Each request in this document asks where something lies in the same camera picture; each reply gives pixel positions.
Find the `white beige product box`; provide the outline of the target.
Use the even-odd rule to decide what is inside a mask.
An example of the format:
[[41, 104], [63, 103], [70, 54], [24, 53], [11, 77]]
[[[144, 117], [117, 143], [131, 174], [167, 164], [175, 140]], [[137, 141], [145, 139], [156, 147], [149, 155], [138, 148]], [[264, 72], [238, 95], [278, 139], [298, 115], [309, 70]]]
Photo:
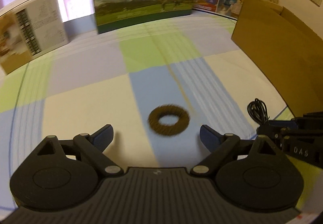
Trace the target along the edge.
[[67, 43], [58, 0], [15, 0], [1, 8], [1, 68], [5, 74]]

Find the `checkered bed sheet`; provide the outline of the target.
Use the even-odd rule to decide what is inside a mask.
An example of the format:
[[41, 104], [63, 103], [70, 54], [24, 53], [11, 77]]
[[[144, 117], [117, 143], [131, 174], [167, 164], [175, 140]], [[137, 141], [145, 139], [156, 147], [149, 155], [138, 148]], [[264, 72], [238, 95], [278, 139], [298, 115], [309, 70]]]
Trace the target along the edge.
[[47, 135], [71, 139], [114, 128], [105, 155], [122, 168], [187, 167], [208, 155], [207, 124], [252, 139], [249, 102], [272, 119], [292, 113], [232, 41], [232, 19], [194, 12], [98, 34], [91, 17], [72, 20], [69, 44], [1, 75], [1, 217], [16, 207], [12, 173]]

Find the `brown cardboard box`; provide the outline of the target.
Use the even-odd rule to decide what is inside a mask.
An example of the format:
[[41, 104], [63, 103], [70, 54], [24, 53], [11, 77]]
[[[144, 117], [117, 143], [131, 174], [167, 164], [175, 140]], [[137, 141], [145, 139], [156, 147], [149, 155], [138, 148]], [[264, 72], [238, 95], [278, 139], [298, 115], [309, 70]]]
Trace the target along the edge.
[[244, 0], [232, 40], [294, 116], [322, 111], [322, 38], [289, 9], [266, 0]]

